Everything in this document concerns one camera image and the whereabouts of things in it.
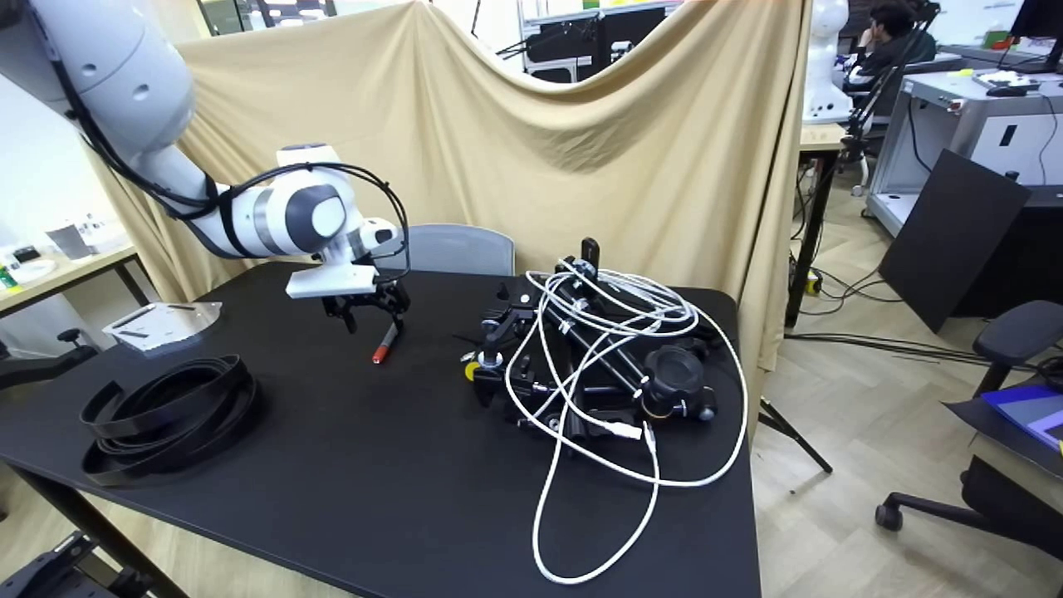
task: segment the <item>cable bundle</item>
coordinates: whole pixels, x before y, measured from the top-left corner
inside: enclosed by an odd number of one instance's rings
[[[643,275],[631,275],[631,272],[612,272],[612,269],[596,269],[586,272],[580,269],[580,262],[561,262],[559,272],[552,275],[534,275],[529,272],[529,283],[538,289],[538,306],[534,306],[534,318],[529,325],[529,331],[521,336],[519,348],[508,354],[505,361],[505,392],[511,397],[511,406],[521,413],[523,421],[531,421],[541,436],[553,438],[553,451],[552,451],[552,465],[534,506],[534,518],[531,518],[531,559],[534,569],[553,582],[553,584],[585,584],[596,573],[604,573],[615,560],[620,560],[631,543],[642,538],[642,532],[646,528],[655,507],[656,507],[656,495],[660,489],[705,489],[714,486],[722,475],[730,472],[730,465],[738,462],[738,451],[743,445],[743,425],[748,425],[748,382],[738,361],[738,352],[730,344],[730,338],[725,336],[725,327],[705,316],[696,306],[689,306],[688,300],[682,300],[675,289],[643,280]],[[561,371],[559,359],[552,352],[552,325],[559,325],[561,336],[575,338],[585,352],[580,359]],[[660,475],[660,459],[656,459],[656,438],[655,438],[655,413],[643,408],[646,396],[643,396],[643,376],[636,376],[636,366],[623,354],[626,344],[633,342],[682,342],[689,338],[702,325],[707,325],[728,348],[738,385],[739,385],[739,429],[738,438],[725,459],[725,465],[705,478],[665,478]],[[541,344],[541,359],[544,369],[552,376],[552,392],[544,396],[541,406],[529,408],[516,388],[516,366],[523,361],[531,342]],[[642,425],[631,421],[608,421],[596,419],[591,413],[585,413],[578,406],[578,388],[580,379],[591,366],[604,366],[626,392],[631,400],[642,400]],[[586,445],[575,441],[564,436],[567,419],[580,419],[585,425],[595,425],[596,433],[616,436],[616,438],[631,438],[642,441],[652,455],[652,475],[633,472],[626,465],[616,465],[596,451],[591,451]],[[559,462],[561,451],[570,447],[631,481],[652,486],[652,497],[646,507],[642,516],[642,521],[633,524],[633,532],[626,533],[626,542],[604,559],[596,569],[585,571],[585,573],[553,573],[544,559],[541,559],[541,512],[544,502],[552,495],[553,475],[559,475]]]
[[[82,472],[95,486],[172,475],[228,447],[254,415],[259,385],[232,354],[181,361],[134,392],[109,382],[82,408]]]

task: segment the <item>chair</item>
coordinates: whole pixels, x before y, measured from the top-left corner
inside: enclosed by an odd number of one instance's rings
[[[404,256],[384,256],[377,248],[377,269],[404,269]],[[476,272],[476,275],[516,275],[519,259],[511,239],[479,224],[407,224],[407,269],[417,272]]]
[[[933,59],[913,59],[902,64],[902,68],[889,68],[887,78],[879,82],[879,88],[853,88],[853,151],[860,159],[860,183],[858,193],[868,193],[872,167],[877,167],[877,151],[887,139],[889,129],[889,117],[893,117],[893,101],[900,100],[900,82],[911,73],[944,73],[944,68],[962,68],[965,59],[960,53],[935,53]]]
[[[0,388],[55,379],[58,371],[95,354],[95,344],[82,344],[80,327],[63,327],[55,338],[70,342],[74,348],[54,359],[14,359],[8,348],[0,342]]]
[[[1000,388],[1008,369],[1027,366],[1058,338],[1063,306],[1057,302],[1022,302],[991,318],[974,342],[991,361],[977,396]],[[1046,469],[982,433],[974,436],[971,451],[974,459],[962,472],[962,502],[971,507],[889,490],[887,502],[877,506],[872,521],[887,532],[900,532],[900,507],[911,507],[1063,559],[1063,455],[1058,469]]]

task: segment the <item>computer monitor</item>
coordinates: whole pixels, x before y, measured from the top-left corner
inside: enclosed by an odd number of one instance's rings
[[[1063,0],[1022,0],[1008,36],[1048,36],[1057,38],[1043,68],[1058,68],[1058,48],[1063,48]]]
[[[531,64],[575,59],[578,65],[564,68],[529,68],[538,78],[578,82],[586,78],[623,53],[631,53],[660,21],[665,5],[615,5],[615,11],[580,11],[567,17],[549,17],[538,23],[538,34],[523,38]]]

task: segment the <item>black equipment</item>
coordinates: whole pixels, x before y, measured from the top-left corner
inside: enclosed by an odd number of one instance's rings
[[[538,78],[578,82],[631,53],[665,17],[665,5],[575,14],[541,23],[538,34],[498,48],[498,57],[529,53],[529,64],[585,59],[575,68],[529,68]]]
[[[111,571],[87,533],[70,533],[0,582],[0,598],[145,598],[130,571]]]
[[[585,306],[586,311],[601,318],[623,318],[623,311],[596,294],[596,243],[580,243],[580,259],[567,259],[570,269],[580,272],[580,280],[564,283],[559,291]],[[620,289],[612,289],[626,306],[636,306],[636,294],[623,294]],[[559,376],[567,379],[575,366],[596,348],[596,327],[586,327],[564,316],[559,306],[541,309],[541,289],[531,283],[511,283],[498,289],[498,302],[482,318],[482,352],[479,366],[468,376],[476,385],[476,396],[482,406],[490,406],[495,397],[505,400],[505,421],[521,425],[521,413],[511,406],[511,396],[529,408],[541,413],[541,421],[559,421],[561,397],[553,396],[553,379],[549,369],[549,359]],[[538,348],[538,338],[531,338],[529,352],[519,352],[529,327],[541,318],[544,344]],[[696,327],[675,336],[675,338],[631,338],[601,361],[580,369],[575,385],[575,400],[580,413],[601,419],[601,421],[620,421],[620,425],[642,425],[642,421],[714,421],[714,361],[722,361],[722,342],[718,336],[702,321]],[[604,429],[586,425],[580,419],[564,419],[567,438],[612,438]]]
[[[1058,57],[1063,57],[1063,3],[1058,0],[1022,0],[1022,11],[1015,14],[1008,36],[1057,38],[1048,57],[1043,59],[1043,68],[1057,73]]]

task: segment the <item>connector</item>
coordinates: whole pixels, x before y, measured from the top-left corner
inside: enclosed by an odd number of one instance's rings
[[[612,425],[601,425],[601,429],[608,429],[608,433],[616,436],[616,438],[633,438],[633,441],[642,441],[642,429],[636,429],[636,425],[612,421]]]
[[[820,294],[820,291],[825,291],[820,272],[807,269],[807,275],[804,275],[804,294]]]

